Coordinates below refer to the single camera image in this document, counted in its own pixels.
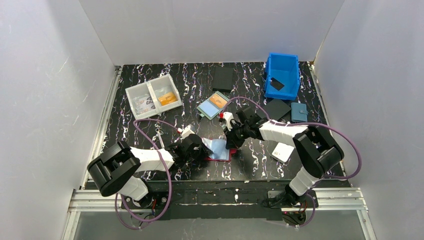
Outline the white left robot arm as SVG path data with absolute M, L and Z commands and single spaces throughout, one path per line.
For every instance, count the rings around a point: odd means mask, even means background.
M 120 194 L 140 201 L 149 194 L 149 188 L 135 173 L 164 172 L 174 164 L 203 161 L 212 154 L 204 140 L 194 133 L 159 150 L 130 147 L 119 141 L 92 160 L 87 171 L 103 197 Z

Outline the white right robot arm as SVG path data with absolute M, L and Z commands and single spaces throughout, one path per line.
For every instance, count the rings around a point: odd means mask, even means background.
M 238 120 L 230 112 L 221 112 L 219 120 L 226 127 L 227 149 L 240 148 L 246 139 L 274 141 L 293 147 L 302 167 L 285 187 L 283 197 L 303 197 L 325 174 L 337 165 L 344 152 L 330 132 L 320 125 L 291 125 L 260 117 L 250 107 L 236 112 Z

